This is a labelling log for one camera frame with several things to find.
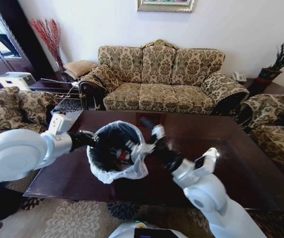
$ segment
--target coffee table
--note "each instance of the coffee table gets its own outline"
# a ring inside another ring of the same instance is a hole
[[[244,208],[284,213],[284,175],[232,118],[84,111],[70,131],[95,132],[122,120],[140,128],[147,140],[150,129],[140,122],[141,117],[162,124],[169,147],[190,160],[216,147],[220,157],[215,175]],[[86,147],[82,147],[41,169],[24,196],[192,207],[158,159],[148,156],[146,165],[149,175],[143,179],[122,178],[103,184],[91,173]]]

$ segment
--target picture frame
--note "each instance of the picture frame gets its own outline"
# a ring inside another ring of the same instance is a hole
[[[192,12],[195,0],[137,0],[138,11]]]

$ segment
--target plastic bag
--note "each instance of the plastic bag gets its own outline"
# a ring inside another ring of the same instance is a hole
[[[144,159],[147,154],[153,151],[154,146],[145,143],[141,131],[136,126],[124,121],[115,121],[103,126],[95,134],[99,137],[102,137],[101,139],[103,139],[104,141],[107,141],[110,131],[117,130],[119,128],[124,128],[127,134],[130,135],[132,140],[135,140],[135,143],[138,144],[138,146],[136,146],[131,153],[132,161],[134,162],[133,165],[122,166],[120,168],[121,171],[106,171],[104,169],[101,169],[100,164],[97,163],[97,159],[95,158],[97,154],[93,153],[93,150],[96,150],[96,148],[91,148],[90,146],[88,146],[87,148],[87,155],[91,172],[103,183],[112,183],[113,180],[118,178],[142,179],[143,177],[148,175]]]

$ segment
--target floor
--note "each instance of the floor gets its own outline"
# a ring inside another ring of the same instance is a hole
[[[80,102],[71,100],[57,108],[75,119],[81,110]],[[284,215],[250,215],[267,237],[284,237]],[[26,198],[15,214],[0,221],[0,238],[106,238],[129,220],[178,230],[189,238],[213,237],[197,209]]]

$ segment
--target telephone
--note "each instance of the telephone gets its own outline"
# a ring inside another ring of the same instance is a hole
[[[244,74],[239,74],[238,72],[234,72],[232,78],[237,82],[246,82],[246,76]]]

